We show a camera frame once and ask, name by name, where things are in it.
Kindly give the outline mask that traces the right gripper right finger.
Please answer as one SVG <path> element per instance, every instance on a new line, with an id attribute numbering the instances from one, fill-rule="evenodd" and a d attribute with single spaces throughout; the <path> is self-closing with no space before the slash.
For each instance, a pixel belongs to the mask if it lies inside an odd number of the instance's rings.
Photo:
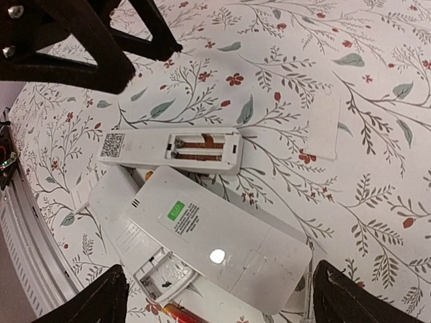
<path id="1" fill-rule="evenodd" d="M 420 323 L 373 296 L 326 260 L 313 273 L 313 308 L 317 323 Z"/>

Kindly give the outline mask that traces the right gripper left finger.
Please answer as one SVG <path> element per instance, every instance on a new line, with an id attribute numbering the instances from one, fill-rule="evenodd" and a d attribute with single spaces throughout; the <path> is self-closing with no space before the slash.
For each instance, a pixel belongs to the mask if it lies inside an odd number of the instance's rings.
<path id="1" fill-rule="evenodd" d="M 93 283 L 34 323 L 122 323 L 127 317 L 129 284 L 119 264 L 111 266 Z"/>

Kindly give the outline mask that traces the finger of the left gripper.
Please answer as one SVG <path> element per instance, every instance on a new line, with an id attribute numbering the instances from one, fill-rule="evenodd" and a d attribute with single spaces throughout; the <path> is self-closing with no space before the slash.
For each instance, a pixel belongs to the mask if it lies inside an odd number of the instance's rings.
<path id="1" fill-rule="evenodd" d="M 174 53 L 182 52 L 183 46 L 176 41 L 154 1 L 129 2 L 152 39 L 145 40 L 109 26 L 110 33 L 122 50 L 153 61 L 168 61 Z"/>
<path id="2" fill-rule="evenodd" d="M 135 68 L 97 10 L 89 1 L 2 1 L 1 80 L 123 92 Z M 70 36 L 94 63 L 42 53 Z"/>

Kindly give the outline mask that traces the red battery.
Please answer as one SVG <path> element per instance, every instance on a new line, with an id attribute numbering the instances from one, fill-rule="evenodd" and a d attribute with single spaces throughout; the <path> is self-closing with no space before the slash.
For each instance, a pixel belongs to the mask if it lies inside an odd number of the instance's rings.
<path id="1" fill-rule="evenodd" d="M 176 322 L 180 323 L 208 323 L 207 320 L 204 320 L 197 314 L 192 313 L 179 303 L 167 303 L 162 311 L 170 316 L 171 318 L 175 319 Z"/>

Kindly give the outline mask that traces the white battery cover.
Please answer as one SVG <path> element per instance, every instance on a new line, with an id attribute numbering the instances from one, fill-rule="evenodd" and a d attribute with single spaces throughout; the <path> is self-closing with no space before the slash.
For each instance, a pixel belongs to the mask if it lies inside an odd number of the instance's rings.
<path id="1" fill-rule="evenodd" d="M 77 215 L 89 203 L 89 195 L 97 185 L 99 176 L 96 172 L 91 172 L 87 176 L 81 175 L 74 188 L 71 189 L 71 199 L 73 202 L 73 215 Z"/>

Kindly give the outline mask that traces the long white remote control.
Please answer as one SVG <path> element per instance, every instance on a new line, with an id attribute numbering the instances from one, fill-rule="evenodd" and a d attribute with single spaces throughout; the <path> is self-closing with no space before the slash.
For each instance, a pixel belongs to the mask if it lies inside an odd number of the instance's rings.
<path id="1" fill-rule="evenodd" d="M 243 138 L 230 127 L 115 130 L 104 134 L 98 161 L 127 168 L 170 166 L 198 174 L 234 176 Z"/>

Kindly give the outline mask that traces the white remote with buttons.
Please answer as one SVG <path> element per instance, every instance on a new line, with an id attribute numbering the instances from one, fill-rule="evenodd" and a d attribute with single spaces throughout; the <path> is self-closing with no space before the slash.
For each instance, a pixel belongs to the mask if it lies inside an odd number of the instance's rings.
<path id="1" fill-rule="evenodd" d="M 157 168 L 128 216 L 208 281 L 274 315 L 312 258 L 301 233 L 268 213 L 247 213 L 180 172 Z"/>

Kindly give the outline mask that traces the orange AA battery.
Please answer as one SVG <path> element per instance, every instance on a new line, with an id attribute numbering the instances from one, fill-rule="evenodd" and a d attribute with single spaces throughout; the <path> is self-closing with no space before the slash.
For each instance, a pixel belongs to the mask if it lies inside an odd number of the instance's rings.
<path id="1" fill-rule="evenodd" d="M 151 176 L 152 176 L 152 174 L 153 174 L 154 172 L 153 171 L 148 171 L 146 174 L 145 174 L 145 181 L 148 181 L 150 178 L 151 178 Z"/>

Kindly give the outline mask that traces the long remote battery cover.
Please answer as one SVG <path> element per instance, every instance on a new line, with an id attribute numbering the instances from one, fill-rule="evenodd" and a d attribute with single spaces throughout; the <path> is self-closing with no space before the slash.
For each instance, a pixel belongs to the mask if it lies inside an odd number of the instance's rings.
<path id="1" fill-rule="evenodd" d="M 336 159 L 340 97 L 330 89 L 314 95 L 310 106 L 309 131 L 305 152 L 328 160 Z"/>

